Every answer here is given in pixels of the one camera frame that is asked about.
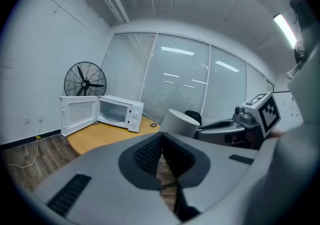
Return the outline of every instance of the electric fan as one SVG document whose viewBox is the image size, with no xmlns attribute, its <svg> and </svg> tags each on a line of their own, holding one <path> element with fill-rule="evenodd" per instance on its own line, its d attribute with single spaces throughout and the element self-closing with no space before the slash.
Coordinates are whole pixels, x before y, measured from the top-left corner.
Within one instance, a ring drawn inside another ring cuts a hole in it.
<svg viewBox="0 0 320 225">
<path fill-rule="evenodd" d="M 88 61 L 73 65 L 64 78 L 66 96 L 102 96 L 106 88 L 105 74 L 101 68 Z"/>
</svg>

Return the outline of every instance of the cable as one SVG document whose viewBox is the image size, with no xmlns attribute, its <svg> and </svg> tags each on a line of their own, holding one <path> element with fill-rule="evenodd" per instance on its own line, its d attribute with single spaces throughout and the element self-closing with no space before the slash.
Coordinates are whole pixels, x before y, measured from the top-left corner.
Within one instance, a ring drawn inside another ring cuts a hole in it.
<svg viewBox="0 0 320 225">
<path fill-rule="evenodd" d="M 152 117 L 150 115 L 148 115 L 147 113 L 142 112 L 143 114 L 145 114 L 146 116 L 148 116 L 149 118 L 151 118 L 151 121 L 153 121 Z"/>
<path fill-rule="evenodd" d="M 39 136 L 39 134 L 40 134 L 40 127 L 41 127 L 41 121 L 40 121 L 40 124 L 39 124 L 39 130 L 38 130 L 37 136 Z M 20 165 L 18 165 L 18 164 L 11 163 L 11 164 L 8 164 L 6 167 L 8 167 L 8 166 L 16 166 L 16 167 L 20 167 L 20 168 L 30 167 L 30 166 L 32 166 L 32 165 L 35 163 L 38 155 L 39 155 L 39 152 L 38 152 L 38 138 L 36 138 L 36 157 L 34 158 L 32 164 L 29 164 L 29 165 L 26 165 L 26 166 L 20 166 Z"/>
</svg>

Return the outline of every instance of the fan blade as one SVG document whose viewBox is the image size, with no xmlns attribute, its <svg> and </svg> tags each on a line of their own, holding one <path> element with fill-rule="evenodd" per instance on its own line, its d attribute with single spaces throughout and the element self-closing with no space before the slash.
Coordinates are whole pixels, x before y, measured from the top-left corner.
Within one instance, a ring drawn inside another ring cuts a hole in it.
<svg viewBox="0 0 320 225">
<path fill-rule="evenodd" d="M 76 96 L 80 96 L 80 94 L 81 94 L 81 92 L 82 92 L 83 89 L 84 89 L 84 88 L 81 87 L 80 90 L 78 91 L 78 93 L 76 94 Z"/>
<path fill-rule="evenodd" d="M 96 84 L 96 83 L 91 83 L 90 86 L 91 86 L 91 87 L 105 87 L 105 86 L 102 85 L 102 84 Z"/>
<path fill-rule="evenodd" d="M 82 79 L 82 81 L 85 81 L 84 74 L 82 74 L 80 67 L 79 66 L 77 66 L 77 67 L 78 67 L 78 72 L 79 72 L 80 78 Z"/>
</svg>

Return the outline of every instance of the white wall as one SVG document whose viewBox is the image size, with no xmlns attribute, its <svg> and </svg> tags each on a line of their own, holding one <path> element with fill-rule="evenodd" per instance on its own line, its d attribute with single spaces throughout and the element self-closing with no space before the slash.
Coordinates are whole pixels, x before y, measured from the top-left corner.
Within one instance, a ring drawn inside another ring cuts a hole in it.
<svg viewBox="0 0 320 225">
<path fill-rule="evenodd" d="M 109 26 L 94 12 L 79 12 L 64 0 L 17 3 L 0 42 L 0 144 L 37 135 L 38 116 L 40 134 L 60 128 L 66 73 L 81 61 L 100 66 L 109 44 Z"/>
<path fill-rule="evenodd" d="M 272 83 L 276 80 L 274 70 L 252 50 L 226 35 L 191 23 L 166 19 L 137 19 L 127 24 L 112 27 L 109 32 L 108 41 L 115 33 L 138 31 L 172 33 L 211 43 L 249 62 Z"/>
</svg>

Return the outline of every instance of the baseboard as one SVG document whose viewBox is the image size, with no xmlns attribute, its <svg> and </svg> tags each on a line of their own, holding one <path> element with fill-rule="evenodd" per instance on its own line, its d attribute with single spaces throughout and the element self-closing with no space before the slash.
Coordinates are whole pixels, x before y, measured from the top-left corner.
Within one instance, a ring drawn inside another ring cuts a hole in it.
<svg viewBox="0 0 320 225">
<path fill-rule="evenodd" d="M 60 134 L 60 133 L 61 133 L 61 130 L 59 129 L 59 130 L 49 131 L 49 132 L 40 134 L 39 136 L 43 139 L 43 138 L 50 137 L 52 135 L 57 135 L 57 134 Z M 16 141 L 13 141 L 13 142 L 5 143 L 5 144 L 0 145 L 0 151 L 11 149 L 11 148 L 23 145 L 23 144 L 31 143 L 31 142 L 34 142 L 36 140 L 37 140 L 36 136 L 32 136 L 32 137 L 29 137 L 29 138 L 20 139 L 20 140 L 16 140 Z"/>
</svg>

